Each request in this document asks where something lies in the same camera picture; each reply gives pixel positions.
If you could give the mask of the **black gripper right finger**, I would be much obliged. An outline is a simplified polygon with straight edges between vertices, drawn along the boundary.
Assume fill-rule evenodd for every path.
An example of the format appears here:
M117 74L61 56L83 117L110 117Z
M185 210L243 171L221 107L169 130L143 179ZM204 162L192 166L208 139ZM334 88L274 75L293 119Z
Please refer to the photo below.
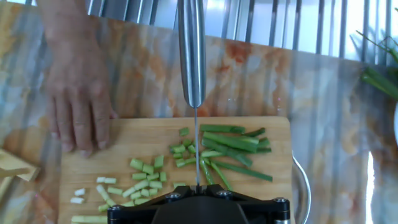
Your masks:
M226 190L219 184L200 187L200 195L211 198L205 202L209 223L290 223L290 201L284 197L261 200Z

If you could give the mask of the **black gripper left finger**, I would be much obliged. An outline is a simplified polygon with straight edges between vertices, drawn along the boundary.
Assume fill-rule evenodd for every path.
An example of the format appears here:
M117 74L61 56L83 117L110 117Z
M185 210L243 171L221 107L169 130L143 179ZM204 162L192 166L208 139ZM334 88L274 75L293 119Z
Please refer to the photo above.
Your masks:
M158 209L197 194L197 186L178 186L172 192L150 199L135 207L114 205L107 211L108 224L133 223L135 221L152 220Z

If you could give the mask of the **person's bare hand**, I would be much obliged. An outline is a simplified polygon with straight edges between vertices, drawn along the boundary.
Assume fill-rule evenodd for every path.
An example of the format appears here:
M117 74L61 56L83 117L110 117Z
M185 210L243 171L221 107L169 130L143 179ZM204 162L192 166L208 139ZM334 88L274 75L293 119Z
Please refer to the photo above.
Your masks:
M94 36L49 40L53 62L46 81L47 118L62 150L90 157L106 149L110 120L108 69Z

